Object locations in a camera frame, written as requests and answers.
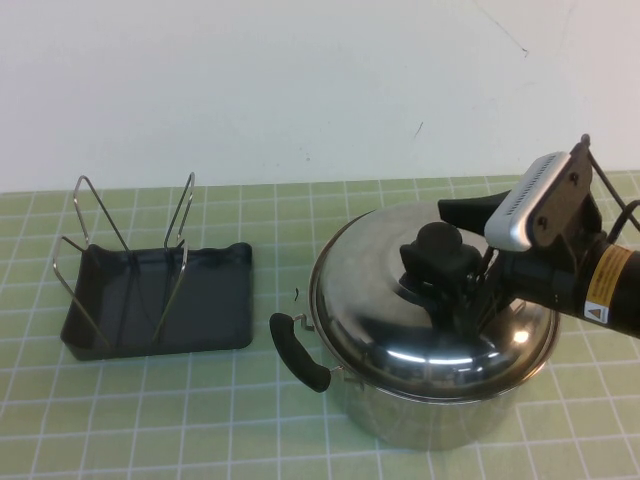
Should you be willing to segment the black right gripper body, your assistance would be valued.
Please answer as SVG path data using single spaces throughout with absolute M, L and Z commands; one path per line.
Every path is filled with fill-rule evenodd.
M 484 329 L 516 298 L 512 285 L 517 276 L 516 263 L 529 254 L 487 247 L 474 253 L 465 290 L 464 327 Z

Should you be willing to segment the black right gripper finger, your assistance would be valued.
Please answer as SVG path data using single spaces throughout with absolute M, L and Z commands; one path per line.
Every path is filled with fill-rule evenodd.
M 416 242 L 399 249 L 405 273 L 399 283 L 411 301 L 430 316 L 433 326 L 453 326 L 471 302 L 469 275 L 476 266 L 476 250 L 457 256 L 441 248 L 426 249 Z
M 502 203 L 501 195 L 438 201 L 440 219 L 456 228 L 483 234 L 485 225 Z

